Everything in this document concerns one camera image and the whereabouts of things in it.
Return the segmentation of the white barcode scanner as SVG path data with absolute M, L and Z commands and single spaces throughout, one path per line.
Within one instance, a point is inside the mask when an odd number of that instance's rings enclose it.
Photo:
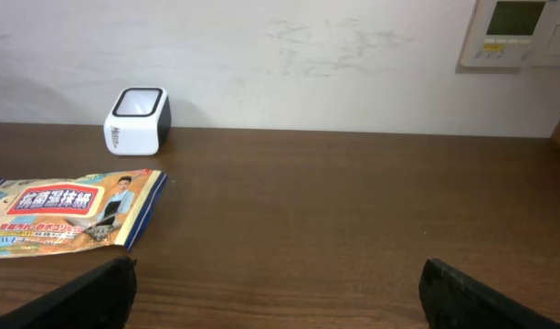
M 172 124 L 169 95 L 159 87 L 123 90 L 104 124 L 108 150 L 118 156 L 156 154 Z

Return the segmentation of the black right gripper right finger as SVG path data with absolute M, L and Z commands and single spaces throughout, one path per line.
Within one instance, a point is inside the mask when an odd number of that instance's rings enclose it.
M 560 329 L 560 323 L 439 259 L 426 260 L 418 294 L 430 329 Z

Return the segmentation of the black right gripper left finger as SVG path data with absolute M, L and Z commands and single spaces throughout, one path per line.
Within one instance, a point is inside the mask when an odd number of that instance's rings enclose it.
M 125 326 L 137 292 L 136 261 L 119 257 L 0 316 L 0 329 Z

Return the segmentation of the yellow wet wipes pack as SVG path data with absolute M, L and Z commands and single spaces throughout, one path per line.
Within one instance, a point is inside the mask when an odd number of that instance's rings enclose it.
M 130 249 L 167 181 L 166 173 L 151 169 L 76 179 L 0 177 L 0 259 Z

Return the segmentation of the wall control panel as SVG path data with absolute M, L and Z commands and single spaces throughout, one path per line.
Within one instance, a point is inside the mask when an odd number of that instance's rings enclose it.
M 560 0 L 478 0 L 459 65 L 560 67 Z

